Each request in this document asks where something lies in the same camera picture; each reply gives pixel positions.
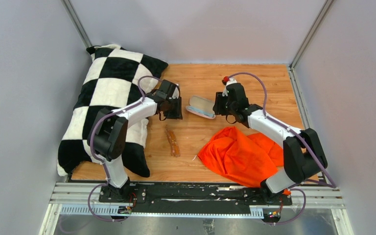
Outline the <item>orange transparent sunglasses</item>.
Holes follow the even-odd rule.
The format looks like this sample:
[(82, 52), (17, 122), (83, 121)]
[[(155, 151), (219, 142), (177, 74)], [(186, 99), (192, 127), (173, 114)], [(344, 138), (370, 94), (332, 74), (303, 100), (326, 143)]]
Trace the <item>orange transparent sunglasses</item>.
[(171, 155), (173, 157), (180, 157), (180, 155), (181, 155), (180, 148), (178, 146), (175, 133), (170, 129), (166, 129), (165, 132), (166, 132), (167, 139), (168, 139), (168, 142), (169, 142), (169, 145), (170, 145)]

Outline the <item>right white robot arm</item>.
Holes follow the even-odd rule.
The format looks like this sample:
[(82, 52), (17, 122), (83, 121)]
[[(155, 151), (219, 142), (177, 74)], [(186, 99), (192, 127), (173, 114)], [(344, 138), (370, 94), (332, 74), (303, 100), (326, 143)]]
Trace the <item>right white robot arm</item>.
[(250, 104), (244, 87), (237, 81), (223, 84), (224, 90), (215, 96), (214, 113), (234, 116), (236, 122), (261, 132), (283, 149), (283, 169), (262, 181), (262, 202), (273, 204), (286, 189), (327, 168), (328, 162), (315, 130), (287, 125), (263, 107)]

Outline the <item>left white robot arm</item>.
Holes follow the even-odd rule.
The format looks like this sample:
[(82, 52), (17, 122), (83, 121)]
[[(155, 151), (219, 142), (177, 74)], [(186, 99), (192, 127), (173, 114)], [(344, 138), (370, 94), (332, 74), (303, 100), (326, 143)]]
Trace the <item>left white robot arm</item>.
[(107, 177), (102, 191), (110, 193), (118, 202), (127, 201), (131, 194), (130, 179), (122, 161), (128, 129), (154, 115), (161, 116), (162, 120), (183, 118), (178, 84), (162, 80), (159, 88), (147, 94), (140, 89), (140, 93), (140, 99), (123, 108), (101, 109), (87, 138), (91, 155), (101, 162)]

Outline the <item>light blue cleaning cloth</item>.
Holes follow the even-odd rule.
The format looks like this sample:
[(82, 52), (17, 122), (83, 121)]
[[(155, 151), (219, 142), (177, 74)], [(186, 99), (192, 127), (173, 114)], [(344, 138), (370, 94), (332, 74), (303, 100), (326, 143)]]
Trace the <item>light blue cleaning cloth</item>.
[(203, 111), (203, 110), (200, 110), (200, 109), (197, 109), (193, 106), (189, 106), (187, 107), (187, 110), (193, 114), (196, 114), (198, 116), (201, 116), (201, 117), (204, 117), (204, 118), (208, 118), (208, 119), (214, 119), (215, 118), (215, 114), (212, 114), (212, 113), (208, 113), (206, 111)]

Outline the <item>pink glasses case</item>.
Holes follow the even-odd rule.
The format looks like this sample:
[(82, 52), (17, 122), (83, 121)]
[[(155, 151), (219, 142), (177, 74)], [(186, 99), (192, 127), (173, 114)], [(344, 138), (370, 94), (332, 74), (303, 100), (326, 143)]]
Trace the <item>pink glasses case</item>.
[(200, 96), (197, 96), (197, 95), (193, 95), (189, 99), (188, 106), (186, 106), (186, 110), (187, 110), (187, 107), (189, 107), (189, 106), (193, 106), (197, 109), (206, 111), (208, 113), (215, 114), (213, 109), (212, 109), (213, 106), (214, 106), (214, 101), (200, 97)]

